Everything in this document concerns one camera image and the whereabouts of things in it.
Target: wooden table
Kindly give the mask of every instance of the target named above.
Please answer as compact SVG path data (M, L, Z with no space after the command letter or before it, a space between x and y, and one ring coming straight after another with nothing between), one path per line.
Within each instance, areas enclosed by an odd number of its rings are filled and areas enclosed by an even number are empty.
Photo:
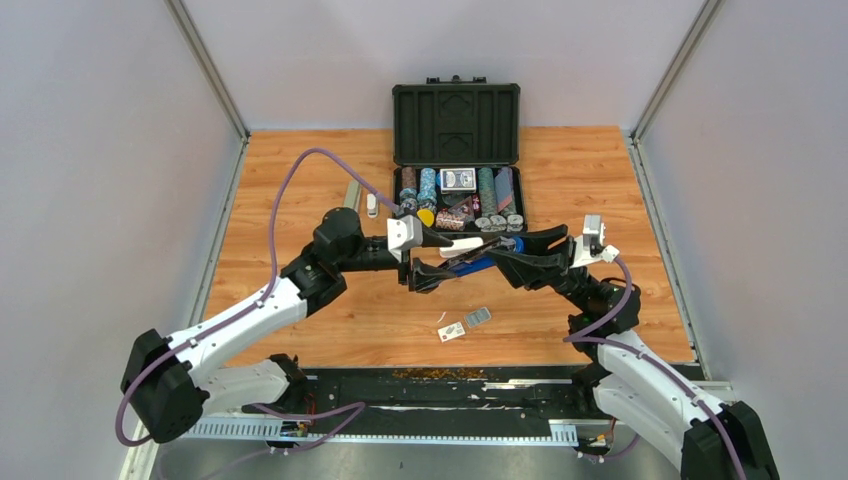
M280 181L306 148L326 147L376 188L390 194L392 135L388 130L259 132L250 140L206 318L264 285L269 275L266 229ZM583 215L600 213L607 243L621 250L642 287L642 338L667 361L693 359L627 150L617 128L527 128L520 160L531 230L560 223L580 234ZM306 160L286 191L277 218L277 257L296 257L323 214L339 206L350 177L318 155ZM384 235L388 211L376 220L361 206L365 235ZM413 253L438 264L435 252ZM620 276L597 265L598 278ZM297 354L304 366L533 365L585 363L562 338L576 309L550 289L514 290L497 269L451 280L429 295L409 293L391 272L345 274L348 291L312 317L248 348L231 365L274 353ZM442 343L436 330L486 306L492 319ZM437 324L442 312L444 320Z

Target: white wall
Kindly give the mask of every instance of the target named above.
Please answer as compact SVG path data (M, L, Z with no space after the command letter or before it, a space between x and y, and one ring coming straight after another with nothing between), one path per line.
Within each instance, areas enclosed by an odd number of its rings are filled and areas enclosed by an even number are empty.
M844 478L848 3L726 2L644 142L705 357L783 478Z
M187 321L237 150L164 2L0 5L0 477L117 477L132 341Z
M253 129L390 127L391 88L517 82L525 125L631 127L701 0L186 0Z

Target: black case compartment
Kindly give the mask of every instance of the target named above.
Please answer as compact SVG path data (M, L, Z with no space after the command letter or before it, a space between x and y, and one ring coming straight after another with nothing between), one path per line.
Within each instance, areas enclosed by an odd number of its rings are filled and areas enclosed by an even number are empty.
M502 167L513 170L513 197L516 212L527 211L518 162L518 107L520 87L515 83L489 84L485 77L463 82L454 76L449 82L428 78L423 85L396 85L394 100L394 171L393 197L400 203L401 168L415 167L416 178L422 168L489 167L495 176ZM451 207L436 189L436 211ZM461 232L433 227L451 237L480 233L470 224Z

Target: purple cable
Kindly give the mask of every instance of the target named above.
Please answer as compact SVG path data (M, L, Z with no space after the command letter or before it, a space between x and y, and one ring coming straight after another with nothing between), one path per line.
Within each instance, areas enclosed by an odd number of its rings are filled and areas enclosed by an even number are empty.
M394 202L392 202L385 195L380 193L376 188L374 188L373 185L368 183L367 180L365 180L364 178L362 178L361 175L356 173L353 168L350 167L350 165L345 163L345 161L339 158L335 153L324 148L318 147L310 148L305 152L301 153L300 156L297 157L297 160L295 160L291 169L289 170L288 175L286 175L286 178L283 180L283 183L280 185L280 189L277 191L277 196L274 198L274 204L271 207L271 222L268 225L268 250L271 254L271 279L268 281L268 286L265 289L265 292L263 292L257 300L257 303L264 303L266 300L268 300L268 297L271 296L271 293L274 290L274 285L277 281L277 248L274 244L274 226L277 223L277 210L280 208L280 200L283 198L283 193L286 191L286 187L294 176L294 172L297 171L297 168L300 166L303 160L305 160L306 157L312 155L313 153L320 153L329 157L332 161L336 162L336 164L342 167L342 169L344 169L344 171L346 171L351 177L353 177L354 180L356 180L363 187L365 187L366 190L373 193L374 196L376 196L377 199L386 207L388 207L392 212L398 211L398 206ZM205 331L200 332L194 339L200 342L209 335L212 335L213 333L232 325L234 322L238 321L239 319L256 309L257 303L252 303L248 305L241 311L234 314L232 317ZM140 438L138 440L132 440L124 434L124 415L126 414L127 406L130 403L130 398L132 398L133 394L135 394L136 390L138 390L139 385L141 385L141 382L147 379L151 372L153 372L156 368L158 368L160 365L162 365L172 357L176 356L178 353L188 348L189 345L189 341L185 341L172 348L168 351L168 353L154 360L153 363L151 363L144 370L142 370L141 373L139 373L138 376L135 378L135 380L130 383L130 386L127 388L126 393L124 393L123 398L121 398L121 403L118 405L118 413L115 416L115 436L118 437L118 441L121 442L121 444L127 447L137 447L150 441L150 435L147 435L146 437Z
M314 442L303 445L303 446L294 447L294 448L285 448L285 449L283 449L283 455L288 455L288 454L291 454L291 453L305 452L307 450L312 450L313 448L316 448L316 447L326 443L327 440L336 436L344 427L346 427L351 421L353 421L354 418L356 418L360 413L362 413L363 410L365 410L365 402L354 402L354 403L345 405L344 407L339 407L339 408L336 408L334 410L330 410L330 411L327 411L327 412L324 412L324 413L317 413L317 414L314 414L314 415L286 415L286 414L282 414L282 413L279 413L279 412L275 412L274 410L271 410L270 408L267 408L266 406L261 405L261 404L255 403L255 404L253 404L253 406L256 407L257 409L261 410L264 413L273 415L273 416L280 418L282 420L295 420L295 421L321 420L323 418L329 418L329 417L333 417L335 415L342 414L342 413L344 413L348 410L356 409L356 411L351 413L349 417L347 417L346 419L344 419L344 421L342 421L342 423L338 424L335 428L330 430L330 432L327 433L326 435L324 435L323 437L319 438L318 440L315 440ZM297 437L287 437L287 438L281 438L281 440L283 440L283 441L291 440L292 442L296 442L298 439L297 439ZM224 465L223 467L219 468L218 470L215 470L214 472L210 473L209 475L204 475L203 477L200 478L200 480L209 480L210 478L217 477L218 475L221 475L222 473L228 472L228 471L232 470L233 468L237 467L238 465L241 465L242 463L247 462L248 460L252 460L252 459L254 459L256 457L260 457L262 455L273 454L277 450L279 450L279 449L277 449L277 448L263 448L261 450L256 450L256 451L250 452L247 455L244 455L240 458L237 458L237 459L233 460L232 462L228 463L227 465ZM164 460L165 460L165 455L161 456L159 458L159 460L156 462L156 476L159 478L159 480L167 480L165 478L164 473L162 473L162 463L164 463Z
M622 448L620 452L616 452L610 455L592 455L591 453L584 453L583 457L596 462L608 462L610 460L618 460L619 458L627 455L634 448L636 448L636 444L639 443L640 438L642 437L640 437L639 435L634 435L633 440L631 440L626 447Z

